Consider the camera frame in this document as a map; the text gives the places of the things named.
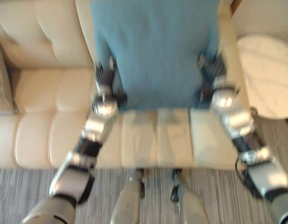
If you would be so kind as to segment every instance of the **wall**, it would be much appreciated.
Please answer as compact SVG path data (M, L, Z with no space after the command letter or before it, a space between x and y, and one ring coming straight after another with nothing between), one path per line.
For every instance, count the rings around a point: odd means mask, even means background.
M288 43L288 0L242 0L233 22L239 37L262 33Z

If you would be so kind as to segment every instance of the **blue cloth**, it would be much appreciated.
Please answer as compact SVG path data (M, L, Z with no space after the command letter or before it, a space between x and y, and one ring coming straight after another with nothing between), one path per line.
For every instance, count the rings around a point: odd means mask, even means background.
M195 107L203 83L197 57L218 48L219 0L94 0L96 50L113 55L129 109Z

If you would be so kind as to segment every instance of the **striped carpet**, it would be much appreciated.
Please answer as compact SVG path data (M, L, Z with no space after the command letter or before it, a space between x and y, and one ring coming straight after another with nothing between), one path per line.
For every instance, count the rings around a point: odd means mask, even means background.
M288 125L283 120L256 119L260 132L288 173ZM0 224L18 224L48 195L54 170L0 170ZM90 198L77 210L76 224L107 224L131 170L96 170ZM202 198L212 224L270 224L262 201L253 199L233 171L185 169L189 185ZM168 169L145 171L146 196L141 201L141 224L180 224L170 202L172 181Z

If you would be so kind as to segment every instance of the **white round table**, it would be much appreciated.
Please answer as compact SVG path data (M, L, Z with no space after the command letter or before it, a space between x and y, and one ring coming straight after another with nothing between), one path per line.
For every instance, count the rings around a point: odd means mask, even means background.
M265 118L288 118L288 44L268 35L247 35L237 45L250 107Z

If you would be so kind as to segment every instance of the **black cable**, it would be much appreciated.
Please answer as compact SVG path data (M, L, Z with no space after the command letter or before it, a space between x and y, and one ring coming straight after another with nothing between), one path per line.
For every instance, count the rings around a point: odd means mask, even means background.
M243 177L240 175L238 168L237 168L238 161L239 161L239 158L237 157L237 160L235 162L235 171L236 171L236 174L237 174L238 178L240 179L240 181L245 185L245 181L244 181Z

